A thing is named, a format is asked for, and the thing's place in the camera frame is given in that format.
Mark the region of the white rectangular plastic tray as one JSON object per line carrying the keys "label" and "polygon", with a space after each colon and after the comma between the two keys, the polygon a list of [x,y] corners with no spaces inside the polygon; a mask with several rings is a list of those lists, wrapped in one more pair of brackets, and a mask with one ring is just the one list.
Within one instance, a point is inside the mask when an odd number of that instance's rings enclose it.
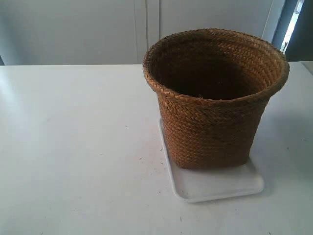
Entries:
{"label": "white rectangular plastic tray", "polygon": [[250,160],[239,167],[217,170],[179,168],[171,159],[162,120],[158,121],[158,127],[173,193],[181,201],[200,203],[254,195],[264,190],[264,178]]}

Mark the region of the brown woven basket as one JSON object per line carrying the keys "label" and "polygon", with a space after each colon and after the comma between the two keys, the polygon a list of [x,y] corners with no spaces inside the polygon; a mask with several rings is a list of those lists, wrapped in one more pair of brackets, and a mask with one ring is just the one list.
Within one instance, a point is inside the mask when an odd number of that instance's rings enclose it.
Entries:
{"label": "brown woven basket", "polygon": [[290,66],[261,38],[204,28],[160,39],[146,52],[143,72],[174,163],[216,169],[248,161],[265,107]]}

